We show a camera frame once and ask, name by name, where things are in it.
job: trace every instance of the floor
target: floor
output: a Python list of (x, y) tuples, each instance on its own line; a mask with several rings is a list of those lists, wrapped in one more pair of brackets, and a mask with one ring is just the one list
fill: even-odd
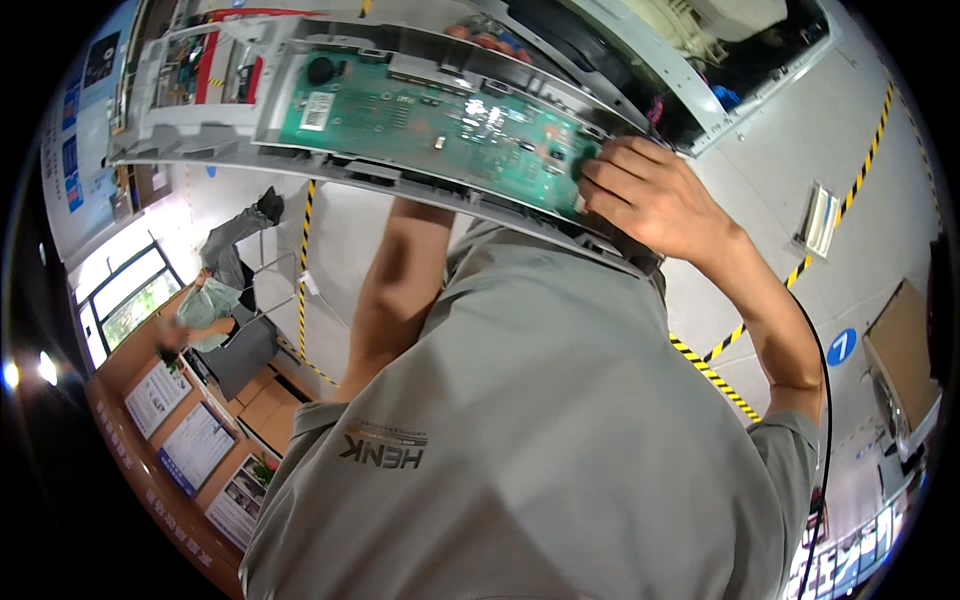
[[(813, 183), (819, 182), (841, 198), (846, 196), (870, 147), (890, 78), (874, 47), (844, 9), (832, 1), (824, 4), (844, 30), (839, 49), (691, 163), (716, 201), (748, 231), (773, 270), (783, 277), (804, 257), (792, 238), (801, 226)], [(915, 108), (912, 112), (920, 114)], [(179, 217), (171, 226), (177, 233), (163, 243), (185, 280), (193, 278), (199, 268), (194, 252), (206, 230), (255, 202), (270, 185), (284, 195), (286, 213), (280, 227), (264, 235), (264, 259), (270, 261), (288, 251), (293, 256), (281, 261), (277, 272), (258, 276), (258, 302), (271, 305), (293, 294), (307, 196), (305, 180), (228, 169), (207, 173), (202, 165), (176, 167), (171, 177), (176, 191), (166, 202), (176, 206), (171, 210)], [(338, 184), (317, 188), (307, 268), (323, 299), (306, 296), (304, 345), (308, 360), (333, 380), (343, 377), (347, 367), (354, 304), (382, 234), (390, 200)], [(468, 219), (458, 217), (458, 235), (467, 224)], [(900, 97), (895, 96), (873, 167), (836, 231), (828, 259), (815, 260), (793, 288), (825, 346), (847, 327), (862, 334), (904, 278), (925, 293), (927, 245), (936, 230), (920, 147)], [(241, 254), (251, 266), (261, 264), (258, 239), (245, 241)], [(688, 264), (668, 260), (663, 271), (671, 330), (695, 351), (706, 354), (740, 324), (739, 316)], [(297, 303), (282, 306), (271, 318), (293, 347), (299, 348)], [(736, 341), (711, 365), (763, 414), (769, 403), (767, 383), (749, 342)], [(876, 460), (853, 458), (862, 446), (859, 442), (864, 434), (860, 432), (872, 429), (876, 413), (866, 370), (858, 344), (848, 360), (829, 372), (837, 441), (830, 479), (846, 482), (834, 483), (828, 491), (834, 531), (849, 531), (879, 508), (878, 494), (870, 483), (876, 479)], [(312, 391), (320, 397), (333, 393), (332, 386), (308, 368), (300, 379), (315, 385)], [(718, 395), (718, 401), (728, 400)], [(732, 403), (731, 408), (749, 424)], [(822, 435), (826, 436), (825, 427)]]

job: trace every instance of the jeans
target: jeans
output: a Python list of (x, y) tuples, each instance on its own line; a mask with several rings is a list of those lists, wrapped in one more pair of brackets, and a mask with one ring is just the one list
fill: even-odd
[(244, 208), (243, 212), (212, 229), (207, 235), (204, 246), (200, 248), (204, 268), (209, 269), (213, 278), (221, 283), (235, 290), (243, 290), (247, 285), (236, 244), (273, 226), (274, 222), (257, 210), (256, 204)]

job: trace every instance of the black cable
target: black cable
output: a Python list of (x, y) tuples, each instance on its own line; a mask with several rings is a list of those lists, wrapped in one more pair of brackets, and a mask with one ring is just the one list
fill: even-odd
[(820, 338), (817, 337), (817, 329), (813, 326), (810, 316), (806, 314), (804, 306), (800, 304), (796, 296), (793, 296), (793, 301), (800, 307), (800, 312), (804, 313), (806, 324), (810, 326), (810, 333), (813, 334), (813, 339), (817, 342), (817, 349), (820, 350), (820, 366), (824, 370), (824, 384), (827, 386), (827, 458), (824, 461), (824, 483), (820, 486), (821, 501), (820, 506), (817, 507), (817, 521), (813, 525), (813, 539), (810, 540), (810, 552), (806, 556), (806, 570), (804, 571), (804, 578), (800, 582), (800, 589), (797, 593), (797, 598), (803, 598), (804, 592), (806, 591), (806, 582), (810, 577), (810, 567), (813, 565), (813, 551), (817, 547), (817, 535), (820, 534), (820, 524), (824, 520), (824, 509), (827, 506), (827, 477), (830, 474), (830, 449), (833, 442), (833, 396), (830, 394), (830, 376), (827, 373), (827, 358), (824, 356), (824, 347), (820, 344)]

